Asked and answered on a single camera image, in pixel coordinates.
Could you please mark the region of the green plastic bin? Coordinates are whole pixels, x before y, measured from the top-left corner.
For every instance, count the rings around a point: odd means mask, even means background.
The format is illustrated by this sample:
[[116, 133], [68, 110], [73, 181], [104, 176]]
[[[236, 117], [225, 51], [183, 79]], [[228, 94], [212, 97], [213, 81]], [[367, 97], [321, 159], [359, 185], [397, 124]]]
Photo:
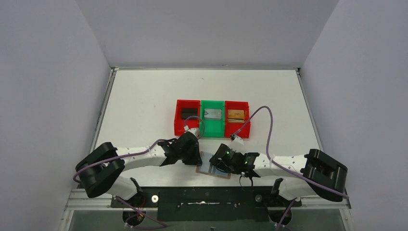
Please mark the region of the green plastic bin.
[[[209, 120], [204, 118], [204, 109], [213, 108], [222, 110], [221, 120]], [[204, 129], [205, 138], [223, 138], [225, 129], [225, 103], [224, 101], [202, 100], [200, 106], [200, 129]]]

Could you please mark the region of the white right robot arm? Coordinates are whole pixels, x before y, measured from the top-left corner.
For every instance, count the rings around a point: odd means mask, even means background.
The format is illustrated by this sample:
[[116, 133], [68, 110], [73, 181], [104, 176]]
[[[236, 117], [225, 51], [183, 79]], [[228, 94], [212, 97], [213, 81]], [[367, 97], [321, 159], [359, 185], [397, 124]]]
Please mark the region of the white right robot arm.
[[268, 157], [256, 152], [242, 154], [221, 144], [209, 162], [246, 178], [281, 178], [278, 195], [288, 201], [310, 195], [332, 202], [348, 197], [344, 192], [348, 168], [319, 149], [304, 155]]

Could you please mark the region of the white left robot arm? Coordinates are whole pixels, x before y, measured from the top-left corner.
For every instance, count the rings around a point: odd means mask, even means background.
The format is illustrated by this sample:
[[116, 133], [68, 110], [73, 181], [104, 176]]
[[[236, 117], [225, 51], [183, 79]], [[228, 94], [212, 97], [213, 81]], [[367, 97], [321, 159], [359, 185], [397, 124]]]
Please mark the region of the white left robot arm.
[[89, 198], [107, 193], [129, 200], [140, 193], [141, 188], [135, 179], [122, 177], [122, 172], [148, 166], [163, 167], [177, 161], [199, 166], [202, 164], [199, 137], [199, 129], [191, 128], [179, 138], [158, 139], [146, 147], [117, 148], [105, 142], [77, 164], [73, 180], [83, 186]]

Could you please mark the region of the red bin with gold cards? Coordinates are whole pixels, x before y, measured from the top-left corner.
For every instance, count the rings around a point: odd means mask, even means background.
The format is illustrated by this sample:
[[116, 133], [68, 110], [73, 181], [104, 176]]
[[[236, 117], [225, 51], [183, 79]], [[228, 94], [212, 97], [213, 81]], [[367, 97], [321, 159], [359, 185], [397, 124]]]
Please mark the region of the red bin with gold cards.
[[241, 128], [244, 123], [228, 123], [227, 122], [227, 111], [229, 109], [235, 109], [235, 110], [244, 110], [245, 111], [245, 122], [248, 121], [250, 117], [250, 111], [249, 111], [249, 103], [248, 102], [240, 102], [240, 101], [225, 101], [225, 129], [224, 129], [224, 137], [229, 138], [231, 134], [236, 132], [238, 129], [240, 129], [240, 132], [238, 132], [238, 136], [241, 138], [249, 138], [250, 135], [250, 127], [251, 127], [251, 122], [248, 122], [247, 125], [244, 128]]

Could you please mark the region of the tan leather card holder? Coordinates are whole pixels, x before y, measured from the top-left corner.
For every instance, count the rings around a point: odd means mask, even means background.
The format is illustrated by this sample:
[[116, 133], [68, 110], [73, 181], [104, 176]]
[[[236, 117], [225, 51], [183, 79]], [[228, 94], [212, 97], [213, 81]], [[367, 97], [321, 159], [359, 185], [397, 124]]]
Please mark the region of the tan leather card holder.
[[213, 157], [212, 153], [208, 152], [200, 152], [202, 164], [196, 167], [195, 172], [198, 174], [203, 174], [207, 176], [217, 177], [221, 179], [230, 179], [231, 174], [225, 173], [218, 170], [214, 165], [210, 163], [211, 157]]

